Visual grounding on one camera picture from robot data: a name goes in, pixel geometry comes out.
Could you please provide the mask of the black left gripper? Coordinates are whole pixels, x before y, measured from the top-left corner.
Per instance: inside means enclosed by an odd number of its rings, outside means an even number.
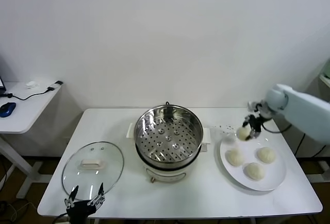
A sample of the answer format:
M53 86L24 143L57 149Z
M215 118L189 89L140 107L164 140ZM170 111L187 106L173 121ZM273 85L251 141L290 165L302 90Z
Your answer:
M69 194L68 199L64 200L67 207L67 215L69 217L70 224L86 224L87 218L96 213L105 201L104 184L101 183L98 194L90 201L78 201L74 202L77 195L79 186L77 185Z

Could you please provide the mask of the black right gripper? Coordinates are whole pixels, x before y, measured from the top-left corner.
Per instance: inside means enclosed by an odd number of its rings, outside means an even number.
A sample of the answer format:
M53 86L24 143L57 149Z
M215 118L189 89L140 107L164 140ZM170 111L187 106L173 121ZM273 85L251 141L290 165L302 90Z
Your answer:
M244 118L244 122L242 124L242 127L250 126L251 130L248 136L246 137L246 140L252 140L259 137L259 134L261 133L262 125L265 122L268 122L269 118L264 118L261 115L255 116L254 114L248 115Z

